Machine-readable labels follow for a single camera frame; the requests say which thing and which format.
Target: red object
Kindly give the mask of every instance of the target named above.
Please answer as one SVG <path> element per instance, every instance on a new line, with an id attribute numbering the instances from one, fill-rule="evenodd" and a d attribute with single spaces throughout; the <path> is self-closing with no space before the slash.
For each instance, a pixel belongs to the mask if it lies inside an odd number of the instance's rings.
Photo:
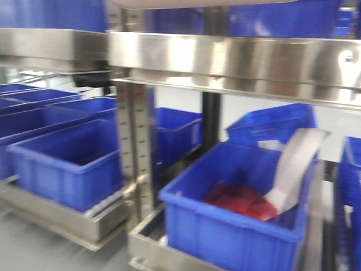
<path id="1" fill-rule="evenodd" d="M 263 221 L 276 217 L 278 213 L 277 209 L 255 188 L 224 182 L 219 183 L 203 202 Z"/>

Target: blue plastic bin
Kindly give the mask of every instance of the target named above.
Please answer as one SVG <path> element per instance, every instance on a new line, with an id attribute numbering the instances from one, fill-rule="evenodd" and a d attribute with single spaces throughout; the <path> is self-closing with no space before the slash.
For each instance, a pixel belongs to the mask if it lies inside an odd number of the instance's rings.
<path id="1" fill-rule="evenodd" d="M 2 0 L 0 27 L 71 28 L 105 32 L 105 1 Z"/>
<path id="2" fill-rule="evenodd" d="M 0 116 L 0 179 L 14 175 L 10 144 L 74 125 L 84 119 L 80 112 L 43 108 Z"/>
<path id="3" fill-rule="evenodd" d="M 0 98 L 0 112 L 7 107 L 18 106 L 23 103 L 21 100 Z"/>
<path id="4" fill-rule="evenodd" d="M 146 11 L 147 31 L 165 34 L 203 34 L 204 8 Z"/>
<path id="5" fill-rule="evenodd" d="M 361 138 L 346 137 L 342 159 L 338 166 L 338 179 L 342 202 L 355 206 L 361 199 Z"/>
<path id="6" fill-rule="evenodd" d="M 79 100 L 83 94 L 58 89 L 37 89 L 0 95 L 0 98 L 11 98 L 28 102 L 30 109 L 43 107 L 47 104 Z"/>
<path id="7" fill-rule="evenodd" d="M 309 104 L 293 103 L 247 113 L 227 128 L 232 143 L 258 147 L 259 141 L 287 143 L 298 128 L 314 128 L 316 120 Z"/>
<path id="8" fill-rule="evenodd" d="M 314 164 L 303 178 L 299 204 L 267 222 L 202 202 L 219 182 L 267 193 L 279 158 L 277 151 L 217 144 L 160 191 L 168 244 L 229 271 L 293 270 L 305 236 Z"/>
<path id="9" fill-rule="evenodd" d="M 334 32 L 335 36 L 348 36 L 353 31 L 354 11 L 341 10 L 337 17 L 337 26 Z"/>
<path id="10" fill-rule="evenodd" d="M 157 108 L 159 161 L 173 164 L 202 142 L 202 114 L 171 108 Z"/>
<path id="11" fill-rule="evenodd" d="M 0 94 L 9 94 L 20 92 L 23 90 L 39 89 L 36 86 L 30 86 L 26 84 L 2 84 L 0 85 Z"/>
<path id="12" fill-rule="evenodd" d="M 359 204 L 354 207 L 351 213 L 352 243 L 351 253 L 355 271 L 361 270 L 361 209 Z"/>
<path id="13" fill-rule="evenodd" d="M 52 106 L 67 108 L 88 113 L 93 119 L 105 119 L 115 121 L 117 119 L 117 99 L 110 97 L 97 97 L 71 102 L 56 103 Z"/>
<path id="14" fill-rule="evenodd" d="M 231 6 L 229 35 L 332 38 L 340 0 Z"/>
<path id="15" fill-rule="evenodd" d="M 108 29 L 104 0 L 57 0 L 58 28 L 105 32 Z"/>
<path id="16" fill-rule="evenodd" d="M 17 185 L 80 212 L 122 185 L 116 124 L 95 120 L 9 146 Z"/>

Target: metal shelf frame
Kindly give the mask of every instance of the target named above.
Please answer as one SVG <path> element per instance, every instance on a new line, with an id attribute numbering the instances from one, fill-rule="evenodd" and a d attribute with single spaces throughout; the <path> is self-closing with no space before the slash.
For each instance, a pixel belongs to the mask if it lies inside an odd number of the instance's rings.
<path id="1" fill-rule="evenodd" d="M 98 80 L 88 84 L 109 85 L 106 75 L 109 74 L 106 33 L 74 29 L 0 28 L 0 36 L 0 67 L 89 78 L 101 75 L 96 78 Z M 118 106 L 122 108 L 128 103 L 120 99 Z M 129 121 L 124 110 L 121 120 Z M 131 138 L 130 132 L 122 127 L 123 136 Z M 131 141 L 129 145 L 123 142 L 122 150 L 132 154 Z M 0 204 L 74 243 L 97 251 L 120 231 L 129 231 L 139 223 L 138 188 L 131 172 L 133 157 L 130 155 L 122 164 L 125 187 L 85 213 L 20 189 L 16 186 L 15 176 L 0 180 Z"/>
<path id="2" fill-rule="evenodd" d="M 130 253 L 134 256 L 129 262 L 131 270 L 221 270 L 158 243 L 159 234 L 164 233 L 164 219 L 162 207 L 156 208 L 160 187 L 155 170 L 154 86 L 359 111 L 360 48 L 361 42 L 355 40 L 110 33 L 112 82 L 117 86 L 118 97 L 126 93 L 130 102 L 123 109 L 130 116 L 129 130 L 134 135 L 133 173 L 138 177 L 140 214 L 144 219 L 129 234 Z M 322 173 L 318 174 L 319 182 Z M 320 190 L 319 186 L 313 188 L 315 193 Z M 310 231 L 298 270 L 322 269 L 321 207 L 318 194 L 312 201 Z M 147 236 L 153 231 L 158 234 L 156 237 Z"/>
<path id="3" fill-rule="evenodd" d="M 108 35 L 73 29 L 0 28 L 0 66 L 62 74 L 108 72 Z"/>

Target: reflective metal surface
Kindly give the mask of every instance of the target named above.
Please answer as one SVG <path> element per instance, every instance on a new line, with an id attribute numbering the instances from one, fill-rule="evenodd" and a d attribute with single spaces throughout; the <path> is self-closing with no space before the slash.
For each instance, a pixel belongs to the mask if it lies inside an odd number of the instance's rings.
<path id="1" fill-rule="evenodd" d="M 111 66 L 361 87 L 361 41 L 126 32 L 109 39 Z"/>
<path id="2" fill-rule="evenodd" d="M 222 94 L 256 96 L 301 101 L 324 106 L 361 110 L 361 90 L 290 82 L 247 80 L 217 76 L 190 75 L 132 69 L 128 82 L 210 91 Z"/>
<path id="3" fill-rule="evenodd" d="M 107 69 L 108 35 L 73 29 L 0 28 L 0 66 L 61 73 Z"/>
<path id="4" fill-rule="evenodd" d="M 0 203 L 93 251 L 103 247 L 124 229 L 129 216 L 124 199 L 117 200 L 96 216 L 88 218 L 83 213 L 28 193 L 12 182 L 0 183 Z"/>
<path id="5" fill-rule="evenodd" d="M 303 249 L 298 255 L 296 271 L 322 270 L 322 177 L 324 164 L 319 163 L 313 183 L 310 202 L 309 227 Z M 131 270 L 140 271 L 225 271 L 196 257 L 163 246 L 159 239 L 165 234 L 163 206 L 141 222 L 129 233 L 129 250 L 134 258 L 129 262 Z"/>

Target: blue crate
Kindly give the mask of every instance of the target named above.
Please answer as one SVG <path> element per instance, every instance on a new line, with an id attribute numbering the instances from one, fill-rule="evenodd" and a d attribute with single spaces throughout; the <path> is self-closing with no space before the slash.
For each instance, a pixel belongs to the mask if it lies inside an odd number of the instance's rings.
<path id="1" fill-rule="evenodd" d="M 202 114 L 171 108 L 157 108 L 159 161 L 173 164 L 202 142 Z"/>
<path id="2" fill-rule="evenodd" d="M 146 11 L 148 32 L 203 34 L 204 8 L 170 8 Z"/>
<path id="3" fill-rule="evenodd" d="M 108 29 L 104 0 L 57 0 L 56 3 L 58 28 L 96 32 Z"/>
<path id="4" fill-rule="evenodd" d="M 11 98 L 22 100 L 28 103 L 27 109 L 36 109 L 47 104 L 67 102 L 70 100 L 79 100 L 83 94 L 58 89 L 37 89 L 11 94 L 0 95 L 0 98 Z M 18 111 L 7 111 L 6 113 L 15 113 Z"/>
<path id="5" fill-rule="evenodd" d="M 39 89 L 36 86 L 30 86 L 26 84 L 2 84 L 0 85 L 0 94 L 9 94 L 20 92 L 23 90 Z"/>
<path id="6" fill-rule="evenodd" d="M 105 32 L 103 0 L 3 0 L 0 27 L 70 28 Z"/>
<path id="7" fill-rule="evenodd" d="M 348 36 L 353 30 L 354 11 L 341 10 L 337 17 L 337 26 L 334 31 L 335 36 Z"/>
<path id="8" fill-rule="evenodd" d="M 229 141 L 258 147 L 259 141 L 287 143 L 298 128 L 314 128 L 316 120 L 309 104 L 293 103 L 247 113 L 227 128 Z"/>
<path id="9" fill-rule="evenodd" d="M 361 198 L 361 138 L 346 137 L 342 159 L 338 166 L 338 179 L 342 202 L 355 206 Z"/>
<path id="10" fill-rule="evenodd" d="M 7 107 L 12 107 L 12 106 L 18 106 L 23 103 L 24 102 L 22 100 L 0 98 L 0 112 L 1 109 L 5 109 Z"/>
<path id="11" fill-rule="evenodd" d="M 332 38 L 341 0 L 231 6 L 229 35 Z"/>
<path id="12" fill-rule="evenodd" d="M 117 119 L 116 101 L 116 98 L 97 97 L 91 99 L 74 100 L 71 102 L 56 103 L 52 106 L 85 112 L 88 113 L 93 119 L 115 121 Z"/>
<path id="13" fill-rule="evenodd" d="M 8 145 L 81 122 L 86 116 L 53 108 L 43 108 L 0 116 L 0 179 L 14 175 Z"/>
<path id="14" fill-rule="evenodd" d="M 0 98 L 0 116 L 36 109 L 33 103 L 12 98 Z"/>
<path id="15" fill-rule="evenodd" d="M 267 222 L 203 203 L 219 182 L 267 193 L 280 153 L 223 142 L 160 191 L 170 246 L 230 271 L 293 269 L 305 236 L 312 163 L 299 204 Z"/>
<path id="16" fill-rule="evenodd" d="M 116 124 L 94 120 L 9 146 L 17 185 L 80 212 L 122 186 Z"/>

